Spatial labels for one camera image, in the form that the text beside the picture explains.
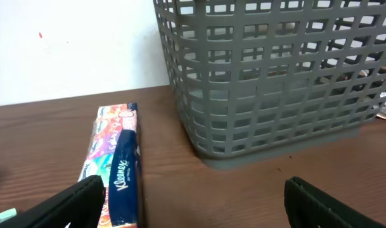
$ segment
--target black object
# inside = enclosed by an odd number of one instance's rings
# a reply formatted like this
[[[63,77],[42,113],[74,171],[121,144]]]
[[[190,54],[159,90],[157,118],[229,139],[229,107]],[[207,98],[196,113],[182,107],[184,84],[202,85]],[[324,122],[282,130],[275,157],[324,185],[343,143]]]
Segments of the black object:
[[[97,227],[105,200],[103,180],[91,175],[50,199],[0,223],[0,228]]]
[[[284,205],[293,228],[385,227],[299,177],[286,180]]]

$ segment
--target tissue packet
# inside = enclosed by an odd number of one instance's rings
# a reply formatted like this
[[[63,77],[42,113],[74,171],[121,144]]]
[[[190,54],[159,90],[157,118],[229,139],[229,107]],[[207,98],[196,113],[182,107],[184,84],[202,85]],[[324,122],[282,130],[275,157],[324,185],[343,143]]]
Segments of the tissue packet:
[[[79,181],[100,175],[106,188],[98,227],[137,227],[140,219],[140,152],[136,103],[98,108]]]

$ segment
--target gray basket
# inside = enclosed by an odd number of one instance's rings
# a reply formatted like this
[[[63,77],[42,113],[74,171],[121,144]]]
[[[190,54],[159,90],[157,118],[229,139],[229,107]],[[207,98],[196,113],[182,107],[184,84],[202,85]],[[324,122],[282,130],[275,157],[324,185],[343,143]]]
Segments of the gray basket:
[[[179,116],[213,167],[344,137],[386,100],[386,1],[154,5]]]

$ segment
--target brown table surface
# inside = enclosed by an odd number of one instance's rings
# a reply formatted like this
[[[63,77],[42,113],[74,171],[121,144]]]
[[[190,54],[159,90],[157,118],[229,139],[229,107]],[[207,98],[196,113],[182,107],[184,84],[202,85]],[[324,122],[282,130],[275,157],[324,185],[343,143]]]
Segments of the brown table surface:
[[[386,225],[386,121],[291,159],[213,170],[194,155],[168,86],[0,106],[0,212],[75,183],[98,106],[130,101],[139,106],[150,227],[288,227],[283,188],[294,175]]]

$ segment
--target white wall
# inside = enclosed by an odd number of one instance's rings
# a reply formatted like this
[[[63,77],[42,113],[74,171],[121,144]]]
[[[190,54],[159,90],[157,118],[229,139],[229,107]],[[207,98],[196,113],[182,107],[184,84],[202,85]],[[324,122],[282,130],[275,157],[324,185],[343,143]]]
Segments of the white wall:
[[[0,0],[0,105],[168,83],[152,0]]]

